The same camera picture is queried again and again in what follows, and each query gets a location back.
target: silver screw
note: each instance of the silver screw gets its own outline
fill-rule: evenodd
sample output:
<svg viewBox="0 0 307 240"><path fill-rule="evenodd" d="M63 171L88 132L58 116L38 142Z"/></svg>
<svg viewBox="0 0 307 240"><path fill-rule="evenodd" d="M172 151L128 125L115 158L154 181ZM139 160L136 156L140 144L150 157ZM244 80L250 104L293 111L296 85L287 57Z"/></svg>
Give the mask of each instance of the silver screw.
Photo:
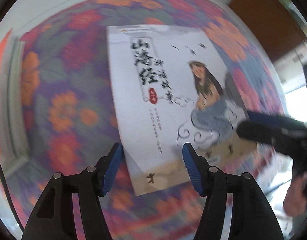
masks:
<svg viewBox="0 0 307 240"><path fill-rule="evenodd" d="M271 137L271 144L273 146L275 146L275 144L276 144L276 138L275 137Z"/></svg>
<svg viewBox="0 0 307 240"><path fill-rule="evenodd" d="M95 166L89 166L88 168L87 168L87 171L88 172L93 172L93 171L95 171L96 170L96 167Z"/></svg>
<svg viewBox="0 0 307 240"><path fill-rule="evenodd" d="M59 179L61 177L61 173L60 172L56 172L54 174L54 179Z"/></svg>
<svg viewBox="0 0 307 240"><path fill-rule="evenodd" d="M243 176L246 178L246 179L250 179L251 178L251 174L249 172L245 172L243 174Z"/></svg>
<svg viewBox="0 0 307 240"><path fill-rule="evenodd" d="M211 167L209 167L209 171L213 172L213 173L216 173L218 171L218 168L215 167L215 166L211 166Z"/></svg>

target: long black hair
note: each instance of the long black hair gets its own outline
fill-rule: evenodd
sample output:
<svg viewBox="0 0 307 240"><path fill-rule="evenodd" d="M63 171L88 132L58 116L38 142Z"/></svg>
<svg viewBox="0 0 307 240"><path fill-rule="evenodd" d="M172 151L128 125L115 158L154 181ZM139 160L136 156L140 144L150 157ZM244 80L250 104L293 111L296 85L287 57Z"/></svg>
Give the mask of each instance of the long black hair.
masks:
<svg viewBox="0 0 307 240"><path fill-rule="evenodd" d="M207 69L206 65L200 61L190 61L188 62L190 68L192 69L192 67L195 65L197 67L203 67L204 71L205 71L205 82L203 85L200 84L201 79L198 78L196 75L193 75L194 77L194 82L195 82L195 87L196 87L196 91L197 93L204 93L204 94L210 94L212 95L212 91L210 89L210 84L214 84L218 94L220 96L223 95L223 89L220 86L219 82L217 79L215 79L215 77L210 73L210 71Z"/></svg>

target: human hand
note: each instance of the human hand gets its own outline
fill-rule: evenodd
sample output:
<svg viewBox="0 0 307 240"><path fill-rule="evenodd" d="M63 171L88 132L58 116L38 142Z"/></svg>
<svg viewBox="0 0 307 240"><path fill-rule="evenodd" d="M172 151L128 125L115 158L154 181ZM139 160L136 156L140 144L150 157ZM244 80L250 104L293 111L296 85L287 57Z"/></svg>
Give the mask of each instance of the human hand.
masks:
<svg viewBox="0 0 307 240"><path fill-rule="evenodd" d="M285 200L283 201L283 209L288 216L295 217L304 212L307 200L303 195L303 184L306 181L307 172L291 181Z"/></svg>

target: white book cover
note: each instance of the white book cover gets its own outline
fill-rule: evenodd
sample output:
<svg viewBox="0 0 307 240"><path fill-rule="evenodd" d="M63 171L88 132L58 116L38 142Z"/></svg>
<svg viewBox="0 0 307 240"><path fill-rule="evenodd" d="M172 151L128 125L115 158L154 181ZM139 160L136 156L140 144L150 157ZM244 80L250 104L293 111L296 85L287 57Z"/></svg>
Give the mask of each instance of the white book cover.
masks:
<svg viewBox="0 0 307 240"><path fill-rule="evenodd" d="M137 195L186 181L182 146L214 165L256 148L235 133L247 118L220 55L200 29L108 27L118 128Z"/></svg>

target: wire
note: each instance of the wire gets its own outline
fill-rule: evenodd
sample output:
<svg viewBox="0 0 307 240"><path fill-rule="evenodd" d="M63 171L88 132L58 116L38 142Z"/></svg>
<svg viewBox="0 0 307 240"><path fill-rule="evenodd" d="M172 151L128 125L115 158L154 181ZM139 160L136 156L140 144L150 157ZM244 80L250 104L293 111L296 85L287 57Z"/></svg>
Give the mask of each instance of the wire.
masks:
<svg viewBox="0 0 307 240"><path fill-rule="evenodd" d="M3 185L3 189L4 189L4 192L5 192L5 195L6 195L8 204L9 204L9 207L10 207L10 209L12 211L12 214L14 215L15 220L18 223L18 226L19 226L20 230L24 231L24 227L23 227L22 223L20 222L20 219L19 219L19 217L17 215L15 206L12 203L12 198L10 196L10 193L9 193L9 190L8 190L8 187L7 187L7 183L6 183L6 178L5 178L5 175L4 175L4 172L3 172L3 169L1 167L1 165L0 165L0 180L1 180L1 184Z"/></svg>

